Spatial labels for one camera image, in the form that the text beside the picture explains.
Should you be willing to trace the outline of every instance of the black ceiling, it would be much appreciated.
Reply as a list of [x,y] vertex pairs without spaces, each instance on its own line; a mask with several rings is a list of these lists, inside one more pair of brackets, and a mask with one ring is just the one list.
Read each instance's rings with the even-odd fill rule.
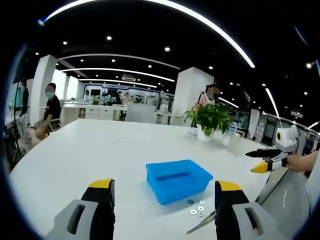
[[[295,120],[290,111],[296,109],[304,115],[297,120],[301,124],[309,126],[320,120],[320,114],[315,111],[315,104],[319,102],[319,72],[316,64],[311,69],[306,68],[306,63],[319,59],[320,28],[315,9],[306,5],[285,5],[279,1],[268,4],[235,0],[174,2],[217,24],[246,52],[255,68],[251,68],[224,38],[202,22],[176,9],[148,1],[94,1],[58,14],[45,26],[36,26],[37,19],[44,19],[66,4],[56,1],[38,2],[30,7],[34,28],[26,37],[29,50],[24,58],[22,75],[33,78],[39,58],[48,54],[56,58],[94,53],[138,56],[174,65],[181,70],[119,56],[82,56],[65,60],[75,68],[124,69],[173,80],[177,79],[179,72],[196,67],[215,77],[226,100],[232,102],[234,98],[234,103],[242,106],[243,89],[256,102],[256,107],[275,114],[262,86],[265,83],[280,116]],[[112,40],[107,41],[106,36],[112,36]],[[170,52],[164,51],[167,46]],[[66,67],[59,64],[57,69]],[[116,80],[116,76],[123,74],[105,70],[82,72],[90,79],[98,75],[99,79]],[[71,71],[67,73],[74,77],[78,75]],[[174,82],[140,74],[136,76],[143,84],[175,92]]]

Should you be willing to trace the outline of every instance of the white table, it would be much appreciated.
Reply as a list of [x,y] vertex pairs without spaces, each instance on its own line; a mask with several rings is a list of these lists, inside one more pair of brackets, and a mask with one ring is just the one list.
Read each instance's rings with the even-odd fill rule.
[[242,187],[255,201],[269,174],[251,173],[259,159],[245,152],[262,146],[241,138],[241,154],[228,152],[219,139],[200,142],[182,126],[78,119],[35,146],[10,174],[21,209],[35,230],[47,234],[54,217],[81,199],[96,180],[115,179],[114,240],[212,240],[214,222],[186,235],[203,218],[191,215],[184,199],[160,205],[146,181],[146,164],[192,159],[213,175],[195,202],[205,200],[204,216],[215,206],[215,180]]

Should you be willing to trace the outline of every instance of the white chair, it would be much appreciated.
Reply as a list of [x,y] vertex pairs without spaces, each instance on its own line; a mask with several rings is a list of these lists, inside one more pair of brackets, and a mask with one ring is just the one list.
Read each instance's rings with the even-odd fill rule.
[[[59,101],[60,102],[60,118],[57,118],[57,119],[52,119],[51,121],[50,121],[50,123],[49,123],[49,127],[50,127],[50,129],[51,129],[51,132],[53,133],[53,132],[55,132],[55,131],[57,131],[57,130],[59,130],[60,128],[62,128],[62,124],[61,124],[61,114],[62,114],[62,109],[63,109],[63,107],[64,107],[64,105],[65,105],[65,100],[60,100]],[[55,122],[57,122],[58,123],[58,126],[56,126],[56,127],[54,127],[51,123],[55,123]]]
[[154,124],[156,122],[156,107],[147,104],[130,103],[127,106],[125,121]]

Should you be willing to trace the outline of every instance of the metal washer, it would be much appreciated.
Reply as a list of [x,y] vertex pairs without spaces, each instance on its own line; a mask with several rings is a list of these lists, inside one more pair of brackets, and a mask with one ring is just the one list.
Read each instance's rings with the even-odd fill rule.
[[196,214],[197,214],[197,210],[191,209],[191,210],[190,210],[190,213],[191,213],[191,215],[196,215]]

